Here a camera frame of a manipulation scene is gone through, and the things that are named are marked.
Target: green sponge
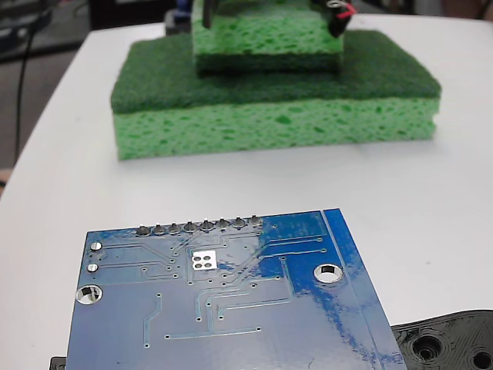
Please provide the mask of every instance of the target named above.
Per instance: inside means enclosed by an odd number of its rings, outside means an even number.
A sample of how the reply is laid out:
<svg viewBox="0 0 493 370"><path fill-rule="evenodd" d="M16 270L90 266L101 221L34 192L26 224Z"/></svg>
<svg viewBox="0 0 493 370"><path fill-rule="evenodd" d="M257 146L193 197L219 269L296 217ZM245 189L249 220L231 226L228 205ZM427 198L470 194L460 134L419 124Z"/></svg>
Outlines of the green sponge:
<svg viewBox="0 0 493 370"><path fill-rule="evenodd" d="M136 43L112 94L119 158L430 139L435 79L379 32L345 37L337 76L198 78L189 35Z"/></svg>
<svg viewBox="0 0 493 370"><path fill-rule="evenodd" d="M310 0L221 0L213 27L202 26L203 0L193 4L196 67L202 72L338 70L343 39Z"/></svg>

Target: sponge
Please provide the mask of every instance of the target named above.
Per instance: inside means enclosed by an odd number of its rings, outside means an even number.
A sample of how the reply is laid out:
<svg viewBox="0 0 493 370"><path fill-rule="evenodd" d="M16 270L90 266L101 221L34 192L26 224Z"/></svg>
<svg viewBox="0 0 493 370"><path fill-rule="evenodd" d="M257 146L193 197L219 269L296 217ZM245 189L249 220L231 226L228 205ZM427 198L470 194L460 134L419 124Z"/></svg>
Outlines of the sponge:
<svg viewBox="0 0 493 370"><path fill-rule="evenodd" d="M193 53L199 72L337 71L344 37L310 0L221 0L213 27L203 21L203 0L192 13Z"/></svg>
<svg viewBox="0 0 493 370"><path fill-rule="evenodd" d="M382 33L345 38L340 75L203 78L189 35L137 42L112 94L119 158L430 139L436 80Z"/></svg>

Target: blue circuit board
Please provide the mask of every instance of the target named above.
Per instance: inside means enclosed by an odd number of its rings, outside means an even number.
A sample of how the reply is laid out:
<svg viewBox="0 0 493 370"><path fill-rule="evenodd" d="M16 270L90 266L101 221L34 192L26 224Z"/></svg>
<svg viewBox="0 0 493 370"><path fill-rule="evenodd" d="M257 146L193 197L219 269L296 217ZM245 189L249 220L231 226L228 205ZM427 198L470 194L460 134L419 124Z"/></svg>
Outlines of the blue circuit board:
<svg viewBox="0 0 493 370"><path fill-rule="evenodd" d="M405 370L339 210L90 232L67 370Z"/></svg>

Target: white table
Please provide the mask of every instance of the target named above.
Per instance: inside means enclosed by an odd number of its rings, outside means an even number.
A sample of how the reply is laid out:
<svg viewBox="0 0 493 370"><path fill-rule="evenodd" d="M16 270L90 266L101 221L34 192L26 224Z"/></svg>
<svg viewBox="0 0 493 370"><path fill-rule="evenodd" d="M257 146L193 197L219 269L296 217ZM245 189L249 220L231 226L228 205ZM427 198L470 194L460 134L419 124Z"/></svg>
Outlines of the white table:
<svg viewBox="0 0 493 370"><path fill-rule="evenodd" d="M443 86L433 141L119 162L109 97L132 42L92 33L0 200L0 366L65 355L88 230L340 207L392 325L493 309L493 25L359 15Z"/></svg>

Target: mounting hole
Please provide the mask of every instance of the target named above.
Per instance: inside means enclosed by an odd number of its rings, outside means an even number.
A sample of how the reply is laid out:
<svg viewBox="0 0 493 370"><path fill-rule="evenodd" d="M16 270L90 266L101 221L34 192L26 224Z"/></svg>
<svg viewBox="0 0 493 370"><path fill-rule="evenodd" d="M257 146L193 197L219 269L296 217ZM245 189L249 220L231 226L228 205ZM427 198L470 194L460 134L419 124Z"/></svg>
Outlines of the mounting hole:
<svg viewBox="0 0 493 370"><path fill-rule="evenodd" d="M489 355L489 353L479 352L472 359L472 362L475 364L477 368L483 369L483 368L490 368L493 360L491 360L491 356Z"/></svg>
<svg viewBox="0 0 493 370"><path fill-rule="evenodd" d="M75 299L80 304L95 304L102 297L102 289L97 285L84 285L77 290Z"/></svg>
<svg viewBox="0 0 493 370"><path fill-rule="evenodd" d="M413 351L423 361L430 361L441 354L441 343L435 337L425 335L413 343Z"/></svg>
<svg viewBox="0 0 493 370"><path fill-rule="evenodd" d="M315 267L315 278L322 283L335 283L342 279L342 269L335 264L321 264Z"/></svg>

